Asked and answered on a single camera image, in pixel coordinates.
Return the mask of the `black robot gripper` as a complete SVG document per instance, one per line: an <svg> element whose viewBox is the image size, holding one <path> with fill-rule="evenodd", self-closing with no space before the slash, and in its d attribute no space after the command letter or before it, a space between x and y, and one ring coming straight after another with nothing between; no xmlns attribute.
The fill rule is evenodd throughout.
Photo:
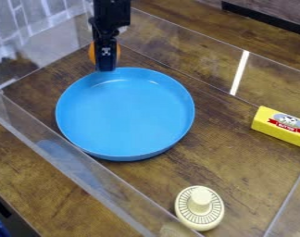
<svg viewBox="0 0 300 237"><path fill-rule="evenodd" d="M132 0L93 0L92 24L96 68L114 71L117 67L117 37L130 25Z"/></svg>

